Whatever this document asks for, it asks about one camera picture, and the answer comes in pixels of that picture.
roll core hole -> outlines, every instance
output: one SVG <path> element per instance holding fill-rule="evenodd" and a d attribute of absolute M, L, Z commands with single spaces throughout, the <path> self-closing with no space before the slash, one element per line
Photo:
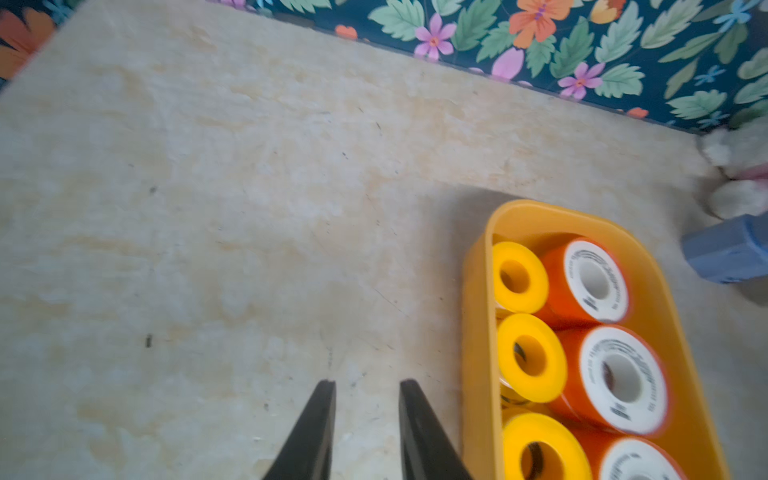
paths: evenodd
<path fill-rule="evenodd" d="M 606 298 L 611 291 L 608 275 L 596 263 L 581 263 L 578 267 L 578 277 L 587 292 L 598 300 Z"/>
<path fill-rule="evenodd" d="M 643 389 L 641 379 L 640 371 L 627 357 L 613 353 L 603 359 L 605 386 L 622 402 L 632 403 L 640 398 Z"/>
<path fill-rule="evenodd" d="M 529 443 L 520 458 L 525 480 L 562 480 L 563 464 L 560 455 L 543 442 Z"/>
<path fill-rule="evenodd" d="M 500 275 L 504 286 L 514 293 L 525 293 L 531 285 L 528 271 L 520 262 L 514 260 L 502 264 Z"/>
<path fill-rule="evenodd" d="M 547 368 L 547 354 L 534 337 L 523 335 L 515 341 L 515 360 L 526 375 L 539 376 Z"/>

yellow tape roll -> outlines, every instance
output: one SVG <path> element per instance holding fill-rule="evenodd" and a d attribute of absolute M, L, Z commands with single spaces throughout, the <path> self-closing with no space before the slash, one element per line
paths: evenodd
<path fill-rule="evenodd" d="M 509 399 L 508 403 L 521 405 L 519 397 L 546 403 L 560 396 L 568 365 L 560 340 L 546 323 L 533 315 L 516 313 L 499 323 L 497 338 L 502 397 Z"/>
<path fill-rule="evenodd" d="M 535 313 L 547 302 L 549 280 L 541 260 L 515 242 L 493 246 L 493 291 L 498 307 L 512 313 Z"/>
<path fill-rule="evenodd" d="M 576 437 L 557 420 L 524 409 L 502 410 L 505 480 L 591 480 Z"/>

stuffed animal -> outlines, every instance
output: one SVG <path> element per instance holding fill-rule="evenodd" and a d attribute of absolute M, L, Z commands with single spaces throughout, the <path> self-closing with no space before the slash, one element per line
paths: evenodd
<path fill-rule="evenodd" d="M 717 128 L 701 138 L 699 147 L 731 179 L 710 195 L 713 214 L 725 220 L 768 210 L 768 117 L 738 130 Z"/>

orange tape roll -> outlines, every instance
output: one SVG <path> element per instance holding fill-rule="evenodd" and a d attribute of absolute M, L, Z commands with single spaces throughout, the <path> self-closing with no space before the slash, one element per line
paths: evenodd
<path fill-rule="evenodd" d="M 579 237 L 541 257 L 549 297 L 535 315 L 553 329 L 620 322 L 629 310 L 624 275 L 611 255 Z"/>
<path fill-rule="evenodd" d="M 686 480 L 677 462 L 647 440 L 598 430 L 571 433 L 589 458 L 594 480 Z"/>
<path fill-rule="evenodd" d="M 528 313 L 510 315 L 498 325 L 497 346 L 503 402 L 545 403 L 560 396 L 568 367 L 563 346 L 546 323 Z"/>
<path fill-rule="evenodd" d="M 502 410 L 505 480 L 591 480 L 576 437 L 561 423 L 524 409 Z"/>
<path fill-rule="evenodd" d="M 568 360 L 562 395 L 549 404 L 566 418 L 618 432 L 653 435 L 669 410 L 656 353 L 624 327 L 558 332 Z"/>

yellow tray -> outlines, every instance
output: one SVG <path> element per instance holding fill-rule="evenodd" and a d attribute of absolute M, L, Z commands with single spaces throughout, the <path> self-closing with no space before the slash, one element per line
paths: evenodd
<path fill-rule="evenodd" d="M 615 223 L 532 200 L 501 205 L 467 252 L 462 287 L 462 456 L 475 480 L 503 480 L 495 300 L 491 246 L 522 243 L 536 254 L 574 235 L 595 240 L 622 267 L 632 311 L 621 325 L 656 350 L 670 387 L 670 422 L 653 439 L 690 480 L 727 480 L 728 469 L 664 275 L 656 260 Z"/>

